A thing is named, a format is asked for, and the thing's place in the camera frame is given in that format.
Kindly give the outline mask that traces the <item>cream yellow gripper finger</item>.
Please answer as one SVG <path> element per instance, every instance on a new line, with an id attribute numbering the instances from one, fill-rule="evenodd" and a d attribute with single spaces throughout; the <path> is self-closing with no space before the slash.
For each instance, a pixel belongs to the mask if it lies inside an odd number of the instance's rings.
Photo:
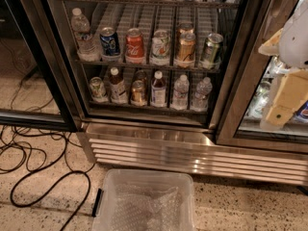
<path id="1" fill-rule="evenodd" d="M 282 127 L 293 116 L 294 111 L 283 106 L 271 106 L 266 114 L 265 121 L 271 125 Z"/>

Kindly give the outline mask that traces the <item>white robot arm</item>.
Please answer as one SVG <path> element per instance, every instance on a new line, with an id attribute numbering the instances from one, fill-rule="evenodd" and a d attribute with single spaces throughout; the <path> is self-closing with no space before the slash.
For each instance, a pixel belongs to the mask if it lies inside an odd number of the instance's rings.
<path id="1" fill-rule="evenodd" d="M 269 91 L 260 127 L 275 131 L 284 127 L 294 113 L 308 100 L 308 0 L 304 0 L 258 52 L 277 56 L 291 68 L 283 76 L 275 77 Z"/>

